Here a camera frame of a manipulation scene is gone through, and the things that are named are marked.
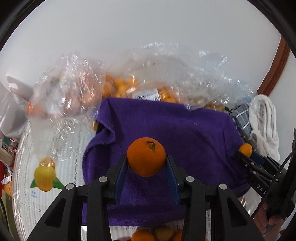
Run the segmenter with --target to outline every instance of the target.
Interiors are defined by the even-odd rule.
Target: barcode label
[[[160,101],[157,89],[134,92],[133,99]]]

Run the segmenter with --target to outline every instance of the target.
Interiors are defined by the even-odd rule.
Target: finger
[[[270,229],[270,231],[268,231],[265,236],[264,239],[265,241],[274,241],[276,240],[279,231],[281,230],[282,225],[284,224],[284,220],[281,220],[280,223],[273,225],[273,227]]]
[[[265,203],[263,203],[262,207],[263,207],[264,210],[267,210],[268,204],[265,202]]]
[[[258,219],[263,227],[266,227],[268,225],[268,219],[266,216],[266,211],[263,208],[260,208],[258,213]]]
[[[256,215],[256,216],[254,217],[254,222],[255,222],[256,226],[258,227],[259,231],[260,231],[262,234],[264,234],[264,233],[266,232],[266,227],[263,227],[262,223],[261,223],[260,220],[259,220],[258,215]]]
[[[272,216],[268,221],[268,224],[270,225],[283,224],[283,223],[284,223],[284,220],[278,216]]]

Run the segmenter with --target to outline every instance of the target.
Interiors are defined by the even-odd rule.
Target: cable
[[[296,151],[292,151],[288,156],[287,158],[284,160],[284,162],[282,163],[282,165],[280,166],[279,170],[277,171],[274,179],[272,180],[267,192],[266,192],[266,195],[265,197],[261,200],[261,202],[259,203],[258,207],[256,208],[256,210],[253,212],[253,214],[251,215],[251,218],[254,218],[255,215],[258,213],[259,209],[262,207],[262,205],[264,204],[264,202],[266,201],[270,191],[271,191],[271,187],[272,185],[276,182],[277,178],[279,177],[282,169],[284,168],[284,166],[287,164],[287,162],[290,160],[290,158],[296,154]]]

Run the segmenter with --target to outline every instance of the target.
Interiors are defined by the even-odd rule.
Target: clear plastic bag
[[[102,100],[105,70],[76,54],[61,57],[36,82],[27,114],[38,118],[90,117]]]
[[[59,150],[61,145],[69,150],[73,148],[67,140],[81,135],[78,133],[81,125],[87,130],[83,135],[93,134],[93,118],[102,100],[105,78],[106,71],[99,61],[70,54],[61,57],[37,81],[27,106],[39,160],[32,187],[42,191],[63,187],[54,171],[57,161],[63,161]]]
[[[220,110],[226,103],[256,94],[247,83],[224,75],[227,62],[223,55],[178,44],[149,44],[126,52],[107,69],[109,77],[103,97],[168,99],[183,103],[189,110]],[[161,99],[163,88],[167,90],[166,97]]]

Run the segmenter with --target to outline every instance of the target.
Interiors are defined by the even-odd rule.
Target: yellow fruit
[[[246,155],[247,157],[250,157],[252,155],[252,153],[253,153],[253,148],[252,148],[252,146],[250,144],[244,143],[239,148],[239,151],[241,153],[243,153],[244,155]]]
[[[44,157],[43,159],[41,159],[41,161],[39,162],[39,165],[45,166],[45,167],[52,167],[53,169],[55,169],[55,162],[50,157]]]
[[[34,172],[34,179],[37,187],[44,192],[52,189],[53,181],[56,178],[53,167],[39,165]]]
[[[154,230],[154,237],[159,241],[168,241],[174,234],[174,230],[170,227],[161,226]]]

